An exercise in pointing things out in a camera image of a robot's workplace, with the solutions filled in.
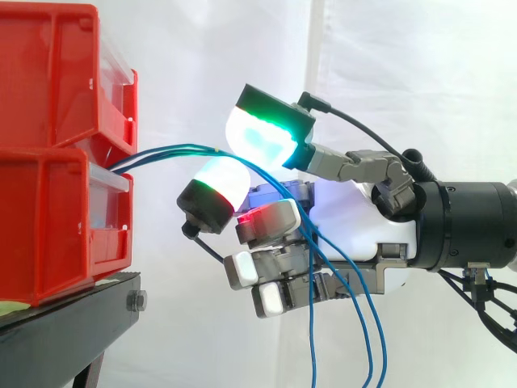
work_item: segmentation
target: black cable connector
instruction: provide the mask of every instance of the black cable connector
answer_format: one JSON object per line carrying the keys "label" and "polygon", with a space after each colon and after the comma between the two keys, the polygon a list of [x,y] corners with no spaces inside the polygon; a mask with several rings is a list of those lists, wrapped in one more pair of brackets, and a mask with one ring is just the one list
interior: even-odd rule
{"label": "black cable connector", "polygon": [[189,240],[195,240],[197,238],[197,235],[200,233],[201,228],[193,225],[190,221],[185,221],[185,223],[181,227],[181,231]]}
{"label": "black cable connector", "polygon": [[308,112],[310,112],[311,109],[315,109],[319,112],[328,113],[330,109],[332,109],[332,105],[315,95],[311,95],[308,91],[304,91],[301,94],[300,99],[298,99],[298,105]]}

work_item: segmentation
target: blue cable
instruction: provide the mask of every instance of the blue cable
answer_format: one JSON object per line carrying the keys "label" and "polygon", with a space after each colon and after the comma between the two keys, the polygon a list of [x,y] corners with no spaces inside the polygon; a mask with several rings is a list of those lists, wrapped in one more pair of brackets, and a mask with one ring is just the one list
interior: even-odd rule
{"label": "blue cable", "polygon": [[314,346],[314,251],[309,248],[309,344],[310,344],[310,360],[313,366],[313,380],[311,388],[316,388],[316,349]]}
{"label": "blue cable", "polygon": [[[209,147],[204,147],[204,146],[199,146],[199,145],[190,145],[190,146],[193,146],[193,147],[197,147],[198,149],[197,150],[185,150],[186,152],[191,152],[191,154],[198,154],[198,155],[207,155],[207,156],[227,156],[227,157],[231,157],[231,158],[234,158],[236,160],[238,160],[239,162],[241,162],[242,164],[244,164],[245,166],[248,166],[251,170],[255,171],[257,174],[259,174],[260,176],[262,176],[269,184],[271,184],[280,194],[282,194],[282,196],[284,198],[291,198],[294,200],[294,198],[292,197],[292,194],[283,186],[281,185],[275,178],[273,178],[271,175],[269,175],[267,172],[265,172],[263,169],[261,169],[260,167],[257,167],[255,166],[253,163],[251,162],[248,162],[247,160],[243,159],[243,158],[239,158],[238,156],[236,155],[233,155],[233,154],[228,154],[224,151],[215,151],[214,149],[210,149]],[[118,170],[116,170],[115,172],[118,173],[118,174],[122,174],[128,170],[130,170],[131,168],[134,168],[134,167],[138,167],[138,166],[141,166],[141,165],[144,165],[144,164],[147,164],[149,162],[156,162],[157,160],[162,160],[164,158],[172,158],[174,156],[183,156],[184,153],[182,152],[180,155],[179,153],[176,154],[174,152],[171,152],[172,150],[176,150],[176,149],[179,149],[181,146],[180,145],[177,145],[177,146],[169,146],[169,147],[161,147],[160,149],[155,149],[155,150],[146,150],[142,153],[139,153],[139,154],[136,154],[136,155],[133,155],[131,157],[131,159],[134,159],[134,158],[138,158],[140,156],[142,156],[143,154],[151,154],[153,152],[157,152],[157,150],[163,150],[163,149],[166,149],[168,150],[165,151],[165,152],[161,152],[160,154],[155,154],[151,157],[147,157],[147,158],[143,158],[135,163],[133,163],[131,166],[128,166],[128,167],[123,167],[123,168],[120,168]],[[125,159],[119,163],[117,163],[117,165],[120,165],[120,164],[123,164],[125,162],[127,162],[128,160]],[[310,229],[312,229],[323,241],[326,241],[331,247],[333,247],[351,266],[352,268],[354,269],[354,271],[357,273],[358,277],[359,277],[359,280],[361,282],[361,285],[363,286],[364,288],[364,293],[365,293],[365,296],[368,300],[368,304],[372,310],[372,314],[374,316],[374,319],[376,321],[376,325],[377,325],[377,329],[379,331],[379,336],[380,336],[380,341],[381,341],[381,347],[382,347],[382,352],[383,352],[383,368],[382,368],[382,372],[381,372],[381,376],[380,376],[380,380],[379,380],[379,383],[377,385],[377,387],[381,387],[383,382],[384,382],[384,379],[385,379],[385,375],[386,375],[386,369],[387,369],[387,351],[386,351],[386,344],[385,344],[385,336],[384,336],[384,332],[382,330],[382,326],[380,324],[380,319],[379,319],[379,316],[376,312],[376,309],[375,309],[375,306],[373,305],[373,301],[371,299],[371,296],[370,296],[370,293],[368,291],[368,286],[366,285],[366,282],[364,281],[364,278],[359,270],[359,268],[357,267],[357,265],[353,262],[353,260],[351,260],[343,251],[341,251],[335,244],[333,244],[328,238],[326,238],[325,236],[322,235],[322,233],[317,229],[317,227],[312,223],[312,221],[309,219],[309,216],[305,213],[305,211],[302,209],[301,205],[296,201],[296,205],[298,206],[298,209],[300,211],[300,215],[304,221],[304,223],[310,227]],[[358,312],[358,315],[359,315],[359,319],[361,319],[361,324],[363,325],[363,322],[364,322],[364,317],[360,311],[360,308],[359,308],[359,305],[357,304],[357,301],[355,300],[355,295],[354,293],[351,291],[350,289],[350,286],[348,285],[348,283],[343,279],[343,277],[338,273],[338,271],[335,269],[335,267],[332,265],[332,263],[322,254],[321,250],[319,249],[319,247],[314,243],[314,241],[312,240],[312,238],[310,238],[303,230],[302,231],[302,234],[304,235],[304,237],[307,239],[307,241],[309,242],[310,246],[313,247],[319,255],[322,256],[322,259],[325,261],[326,265],[330,268],[330,270],[336,275],[336,277],[343,283],[343,285],[347,288],[347,291],[349,292],[349,294],[351,295],[351,298],[352,298],[352,301],[354,302],[354,305],[355,305],[355,308]],[[369,346],[369,338],[368,338],[368,331],[365,331],[365,342],[367,342],[367,349],[370,349],[370,346]],[[368,352],[368,360],[370,361],[371,359],[371,349],[370,351]],[[365,382],[365,385],[366,386],[370,380],[371,380],[371,375],[372,375],[372,362],[370,362],[370,372],[368,373],[368,379],[367,381]]]}

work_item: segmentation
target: black cable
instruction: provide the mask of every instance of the black cable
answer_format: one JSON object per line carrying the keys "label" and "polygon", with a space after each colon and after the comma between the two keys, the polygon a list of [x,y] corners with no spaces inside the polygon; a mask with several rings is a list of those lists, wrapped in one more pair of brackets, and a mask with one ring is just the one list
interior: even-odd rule
{"label": "black cable", "polygon": [[462,277],[459,277],[459,276],[456,276],[450,272],[447,272],[447,271],[444,271],[443,269],[440,269],[438,271],[438,273],[441,275],[441,276],[446,276],[448,277],[449,279],[453,279],[454,281],[457,281],[458,283],[461,283],[463,285],[466,285],[468,282],[463,279]]}
{"label": "black cable", "polygon": [[494,282],[495,289],[504,289],[505,291],[509,291],[511,293],[517,293],[517,287],[514,285],[508,285],[507,283],[500,283],[498,281]]}
{"label": "black cable", "polygon": [[478,311],[479,319],[483,322],[486,329],[499,340],[501,344],[509,348],[512,352],[517,353],[517,344],[513,343],[511,337],[505,334],[505,329],[494,321],[485,311]]}
{"label": "black cable", "polygon": [[456,285],[456,283],[454,283],[451,279],[449,279],[445,275],[442,275],[442,274],[440,274],[440,275],[442,276],[442,279],[444,279],[447,282],[447,284],[450,285],[452,287],[452,289],[454,291],[456,291],[456,293],[463,298],[464,301],[466,301],[472,308],[474,308],[474,303],[472,302],[472,299],[469,298],[467,296],[467,294],[464,293],[463,290]]}
{"label": "black cable", "polygon": [[501,307],[503,310],[505,310],[510,315],[512,315],[515,312],[514,309],[512,309],[511,307],[509,307],[505,303],[501,302],[496,297],[492,297],[492,299],[490,299],[490,301],[493,302],[496,306]]}
{"label": "black cable", "polygon": [[201,238],[196,237],[194,238],[194,241],[202,247],[208,254],[210,254],[211,257],[213,257],[215,260],[217,260],[219,263],[223,264],[223,256],[219,255],[217,252],[215,252],[209,245],[207,245]]}
{"label": "black cable", "polygon": [[404,168],[417,182],[432,182],[436,180],[435,175],[431,172],[431,170],[429,170],[429,168],[426,166],[426,163],[423,162],[422,154],[420,154],[418,150],[409,149],[400,154],[385,139],[377,135],[369,127],[356,120],[352,116],[349,116],[345,112],[341,112],[338,109],[332,107],[328,107],[328,109],[325,110],[354,125],[356,128],[360,129],[381,146],[383,146],[388,152],[401,159]]}
{"label": "black cable", "polygon": [[361,131],[366,133],[369,137],[371,137],[373,140],[375,140],[377,143],[379,143],[381,146],[383,146],[388,152],[397,156],[404,163],[406,163],[406,162],[411,163],[411,161],[408,158],[406,158],[404,155],[400,154],[397,150],[395,150],[385,139],[383,139],[382,137],[377,135],[369,127],[367,127],[360,121],[356,120],[352,116],[349,116],[345,112],[341,112],[336,108],[331,108],[329,110],[329,113],[333,114],[334,116],[339,117],[340,119],[348,121],[350,124],[354,125],[356,128],[360,129]]}
{"label": "black cable", "polygon": [[[485,311],[484,311],[484,308],[483,310],[478,310],[477,307],[474,305],[472,299],[470,297],[467,296],[466,293],[464,293],[460,287],[458,287],[458,285],[456,283],[454,283],[454,281],[452,281],[449,277],[447,277],[447,275],[444,275],[444,274],[441,274],[440,275],[442,276],[442,279],[444,279],[448,285],[451,286],[451,288],[458,294],[461,296],[461,298],[466,301],[469,306],[471,306],[472,308],[474,308],[476,311],[477,311],[477,315],[479,316],[479,319],[481,320],[481,322],[483,323],[483,325],[486,327],[486,329],[495,337],[499,340],[499,342],[501,342],[503,345],[505,345],[507,348],[509,348],[512,352],[515,352],[517,353],[517,344],[512,340],[512,332],[507,330],[507,329],[504,329],[501,325],[499,325],[492,317],[490,317]],[[508,308],[509,310],[510,307],[504,305],[504,303],[500,302],[498,299],[496,298],[493,298],[492,299],[492,302],[494,302],[497,306],[503,308],[504,310],[506,310],[506,308]]]}

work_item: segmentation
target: metal bracket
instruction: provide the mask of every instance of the metal bracket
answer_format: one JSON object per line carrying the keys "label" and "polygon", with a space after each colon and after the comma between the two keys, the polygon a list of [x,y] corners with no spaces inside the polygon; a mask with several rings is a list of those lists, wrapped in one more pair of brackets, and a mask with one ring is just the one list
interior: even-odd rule
{"label": "metal bracket", "polygon": [[[384,294],[385,293],[385,270],[386,268],[407,268],[405,244],[383,243],[379,244],[377,257],[373,261],[365,263],[355,263],[364,281],[368,286],[370,293]],[[352,291],[355,294],[364,293],[363,286],[359,280],[359,276],[351,265],[347,262],[333,261],[332,264],[339,270],[339,273],[348,281]],[[337,288],[338,293],[348,295],[347,290],[341,283]]]}

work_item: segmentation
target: robotic hand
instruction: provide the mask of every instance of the robotic hand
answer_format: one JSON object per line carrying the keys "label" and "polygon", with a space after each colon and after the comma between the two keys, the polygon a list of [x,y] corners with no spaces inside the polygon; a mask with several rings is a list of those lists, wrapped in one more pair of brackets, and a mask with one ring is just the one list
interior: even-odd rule
{"label": "robotic hand", "polygon": [[[342,154],[313,144],[315,118],[310,115],[311,109],[349,121],[386,151]],[[239,241],[250,251],[224,259],[201,242],[198,233],[219,234],[232,217],[235,204],[196,179],[178,198],[179,207],[187,215],[183,233],[224,264],[233,289],[251,289],[260,318],[312,302],[353,297],[366,288],[382,294],[397,283],[389,276],[385,279],[386,269],[421,268],[439,273],[476,309],[490,332],[517,352],[517,331],[502,328],[485,312],[485,304],[494,302],[517,326],[517,310],[494,297],[495,289],[517,293],[517,288],[486,276],[487,268],[508,266],[517,270],[517,181],[507,186],[440,182],[417,150],[399,154],[371,129],[308,93],[298,103],[287,105],[246,86],[228,121],[226,136],[238,155],[235,158],[246,165],[247,161],[254,163],[257,172],[263,171],[257,166],[264,170],[282,166],[320,178],[315,183],[282,183],[297,203],[281,199],[276,189],[282,188],[278,186],[266,184],[251,189],[239,209],[236,227]],[[218,152],[196,147],[198,150],[181,152]],[[144,158],[134,166],[172,157],[174,152],[156,154],[148,161]],[[344,257],[337,256],[325,241],[317,242],[319,253],[325,257],[311,256],[309,246],[315,247],[316,236],[306,240],[310,238],[306,233],[309,229],[301,219],[309,220],[301,217],[299,206],[314,224],[310,230],[330,238],[328,241],[334,241],[351,260],[343,261]],[[333,269],[334,274],[327,273],[325,267]],[[443,268],[461,268],[464,277]]]}

